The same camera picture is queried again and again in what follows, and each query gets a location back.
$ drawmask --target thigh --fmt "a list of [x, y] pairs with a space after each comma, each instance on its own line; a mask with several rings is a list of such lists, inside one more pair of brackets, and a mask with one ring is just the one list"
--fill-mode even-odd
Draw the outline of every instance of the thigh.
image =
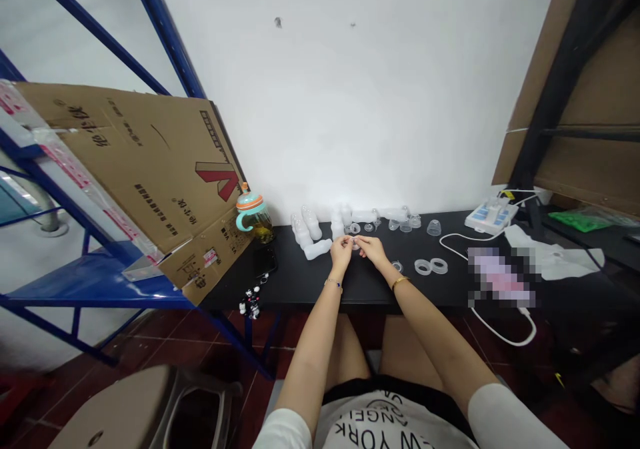
[[440, 376], [403, 316], [387, 316], [385, 321], [380, 374], [444, 392]]
[[325, 392], [351, 379], [371, 377], [358, 336], [346, 314], [338, 314]]

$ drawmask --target bottle handle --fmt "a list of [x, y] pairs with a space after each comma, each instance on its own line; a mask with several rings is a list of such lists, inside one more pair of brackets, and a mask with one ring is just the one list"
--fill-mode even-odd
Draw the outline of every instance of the bottle handle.
[[244, 226], [244, 224], [242, 224], [242, 218], [245, 216], [245, 212], [241, 212], [240, 214], [238, 214], [238, 217], [236, 217], [235, 219], [235, 225], [236, 227], [238, 227], [238, 229], [240, 229], [242, 232], [251, 232], [251, 230], [253, 230], [253, 226], [249, 226], [248, 228], [246, 228]]

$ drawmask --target hand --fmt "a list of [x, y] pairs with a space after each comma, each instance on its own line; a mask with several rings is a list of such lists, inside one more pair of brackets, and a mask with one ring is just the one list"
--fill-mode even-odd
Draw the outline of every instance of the hand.
[[378, 269], [380, 269], [385, 262], [389, 262], [380, 239], [366, 236], [355, 236], [355, 239], [358, 246], [360, 246], [360, 256], [369, 258]]
[[338, 237], [331, 245], [331, 260], [333, 270], [344, 275], [347, 266], [351, 261], [351, 251], [353, 250], [353, 238], [351, 236]]

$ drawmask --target gray plastic stool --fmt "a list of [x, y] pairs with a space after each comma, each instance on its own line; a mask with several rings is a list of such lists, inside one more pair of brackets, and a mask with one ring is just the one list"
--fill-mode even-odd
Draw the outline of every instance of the gray plastic stool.
[[[203, 410], [202, 403], [197, 402], [202, 398], [195, 397], [199, 390], [216, 395], [219, 403], [214, 400], [212, 408], [205, 405]], [[215, 420], [209, 447], [223, 449], [231, 399], [241, 395], [239, 382], [226, 384], [196, 371], [155, 366], [116, 382], [86, 401], [49, 449], [164, 449], [171, 447], [172, 430], [178, 431], [175, 426], [180, 426], [180, 421], [190, 424], [203, 419], [206, 423]], [[187, 428], [185, 433], [194, 431]], [[173, 437], [180, 439], [180, 447], [188, 445], [182, 435]]]

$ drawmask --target black shorts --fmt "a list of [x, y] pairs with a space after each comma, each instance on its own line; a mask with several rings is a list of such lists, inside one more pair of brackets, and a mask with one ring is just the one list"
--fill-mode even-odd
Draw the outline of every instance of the black shorts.
[[429, 412], [441, 417], [475, 442], [467, 419], [451, 396], [437, 389], [407, 382], [386, 374], [374, 374], [370, 379], [351, 379], [338, 384], [325, 393], [322, 404], [328, 404], [345, 397], [361, 396], [376, 390], [394, 392], [424, 406]]

